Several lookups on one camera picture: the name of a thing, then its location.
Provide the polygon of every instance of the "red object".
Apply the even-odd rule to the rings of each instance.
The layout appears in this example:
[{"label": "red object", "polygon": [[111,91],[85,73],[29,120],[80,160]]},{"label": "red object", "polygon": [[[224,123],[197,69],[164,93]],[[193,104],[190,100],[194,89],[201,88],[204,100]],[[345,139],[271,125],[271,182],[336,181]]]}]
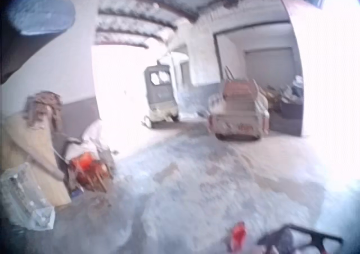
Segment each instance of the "red object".
[{"label": "red object", "polygon": [[81,156],[73,158],[71,161],[75,166],[81,167],[84,171],[88,170],[96,159],[92,156],[90,152],[85,152]]},{"label": "red object", "polygon": [[245,223],[240,222],[231,231],[230,248],[232,252],[242,250],[246,239]]}]

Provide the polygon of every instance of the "white wall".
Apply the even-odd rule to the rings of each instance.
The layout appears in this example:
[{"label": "white wall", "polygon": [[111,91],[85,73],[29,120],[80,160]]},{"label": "white wall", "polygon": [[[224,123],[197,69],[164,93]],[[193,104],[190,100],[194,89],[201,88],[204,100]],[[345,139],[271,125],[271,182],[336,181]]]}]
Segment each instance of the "white wall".
[{"label": "white wall", "polygon": [[294,54],[296,75],[302,75],[302,65],[296,43],[293,27],[290,23],[272,24],[256,26],[253,28],[232,31],[225,35],[218,36],[219,53],[222,59],[222,66],[229,62],[228,47],[222,47],[220,39],[227,37],[237,48],[238,59],[237,69],[234,76],[236,78],[246,77],[245,53],[247,51],[270,49],[270,48],[291,48]]},{"label": "white wall", "polygon": [[26,98],[40,90],[61,95],[64,103],[94,97],[91,45],[95,36],[98,0],[71,0],[75,24],[14,73],[1,86],[2,113],[24,108]]},{"label": "white wall", "polygon": [[193,85],[217,83],[220,73],[214,33],[259,22],[287,20],[289,17],[281,0],[242,0],[236,8],[227,10],[220,7],[201,15],[193,25],[188,22],[178,24],[178,30],[168,42],[168,47],[187,46]]},{"label": "white wall", "polygon": [[234,78],[245,78],[246,74],[241,71],[244,57],[239,54],[236,45],[226,36],[219,35],[218,38],[219,55],[224,77],[226,76],[225,67],[227,66]]},{"label": "white wall", "polygon": [[359,149],[354,141],[360,135],[360,5],[356,0],[338,0],[333,8],[320,10],[304,0],[283,1],[303,67],[303,133],[318,137],[320,144],[331,148],[329,155],[341,156],[343,165],[350,148],[341,147],[356,145],[356,154]]}]

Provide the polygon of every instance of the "auto rickshaw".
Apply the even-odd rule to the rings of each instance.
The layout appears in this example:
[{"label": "auto rickshaw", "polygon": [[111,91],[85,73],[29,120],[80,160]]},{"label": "auto rickshaw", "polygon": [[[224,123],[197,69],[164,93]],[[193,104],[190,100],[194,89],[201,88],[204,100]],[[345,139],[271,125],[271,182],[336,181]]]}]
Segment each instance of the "auto rickshaw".
[{"label": "auto rickshaw", "polygon": [[178,121],[179,109],[168,65],[149,66],[144,71],[146,84],[147,111],[143,124],[149,129],[161,121]]}]

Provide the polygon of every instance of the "ceiling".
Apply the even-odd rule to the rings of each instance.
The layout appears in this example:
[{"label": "ceiling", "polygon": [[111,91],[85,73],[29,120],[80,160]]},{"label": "ceiling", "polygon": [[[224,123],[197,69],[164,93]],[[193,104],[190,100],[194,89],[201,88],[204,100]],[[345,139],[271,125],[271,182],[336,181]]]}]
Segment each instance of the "ceiling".
[{"label": "ceiling", "polygon": [[146,40],[165,42],[181,18],[196,22],[206,10],[236,7],[240,0],[100,0],[97,45],[148,48]]}]

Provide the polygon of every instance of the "concrete floor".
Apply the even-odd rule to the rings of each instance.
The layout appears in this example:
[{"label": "concrete floor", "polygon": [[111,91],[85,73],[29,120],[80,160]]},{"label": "concrete floor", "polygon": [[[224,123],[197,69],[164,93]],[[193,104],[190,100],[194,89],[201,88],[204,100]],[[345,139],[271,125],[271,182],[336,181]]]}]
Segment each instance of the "concrete floor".
[{"label": "concrete floor", "polygon": [[17,247],[41,254],[220,254],[227,253],[229,230],[244,221],[244,253],[285,223],[340,235],[342,253],[359,253],[357,166],[316,139],[273,133],[255,142],[219,141],[202,123],[178,126],[171,138],[118,159],[108,193],[86,193],[57,208],[53,230],[18,233]]}]

